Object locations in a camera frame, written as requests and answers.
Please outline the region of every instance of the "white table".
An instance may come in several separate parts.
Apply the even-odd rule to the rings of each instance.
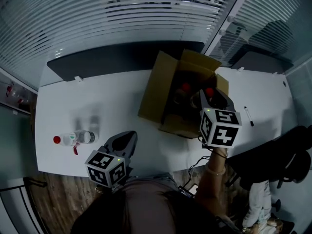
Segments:
[[[39,89],[36,110],[36,152],[40,171],[87,176],[84,162],[93,150],[120,132],[134,130],[138,142],[130,166],[132,175],[187,169],[202,156],[197,139],[187,140],[161,132],[157,125],[139,118],[137,112],[150,70],[85,78],[84,82],[58,82]],[[230,83],[229,96],[241,113],[243,127],[230,155],[265,143],[294,127],[296,115],[284,75],[219,68]],[[254,122],[251,127],[244,111],[247,106]],[[99,141],[72,148],[53,143],[53,137],[76,128],[88,130],[90,118],[99,121]]]

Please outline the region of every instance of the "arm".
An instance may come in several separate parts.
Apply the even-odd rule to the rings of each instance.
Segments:
[[[107,188],[101,185],[96,186],[95,200],[102,196],[107,196],[112,194],[112,188]]]
[[[226,149],[214,148],[214,151],[222,156],[226,156]],[[208,161],[208,168],[216,173],[221,173],[224,169],[225,158],[211,153]],[[208,211],[217,216],[224,216],[225,213],[219,203],[222,175],[214,175],[205,171],[200,180],[195,200],[204,206]]]

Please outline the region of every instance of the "black marker pen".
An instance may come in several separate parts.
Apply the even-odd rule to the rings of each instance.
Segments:
[[[252,117],[251,117],[250,114],[249,114],[249,111],[248,111],[247,107],[245,106],[244,109],[245,109],[245,111],[246,111],[246,114],[247,114],[247,116],[248,116],[248,119],[249,119],[249,121],[250,121],[250,124],[251,124],[251,126],[253,127],[253,126],[254,126],[254,122],[253,122],[253,120],[252,120]]]

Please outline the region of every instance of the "red object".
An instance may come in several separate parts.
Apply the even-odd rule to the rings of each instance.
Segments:
[[[214,96],[214,90],[212,88],[206,88],[205,92],[206,92],[206,95],[210,98]]]
[[[76,147],[76,146],[73,147],[73,150],[74,150],[74,154],[75,154],[75,155],[78,155],[77,147]]]
[[[6,88],[6,96],[7,96],[7,97],[9,97],[9,94],[11,93],[11,91],[12,91],[12,86],[8,86],[8,87]]]
[[[60,137],[59,137],[59,136],[55,136],[55,137],[53,138],[53,142],[54,142],[55,144],[60,144]]]
[[[187,82],[182,84],[181,88],[184,92],[189,93],[191,91],[191,85]]]
[[[77,143],[73,146],[73,151],[74,151],[74,154],[75,154],[75,155],[78,155],[77,147],[78,147],[79,145],[80,145],[80,144],[77,142]]]

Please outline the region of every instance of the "white pants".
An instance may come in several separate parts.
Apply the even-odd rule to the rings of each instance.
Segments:
[[[266,222],[271,217],[271,193],[269,181],[255,183],[249,192],[249,210],[244,217],[243,227],[251,227],[257,221]]]

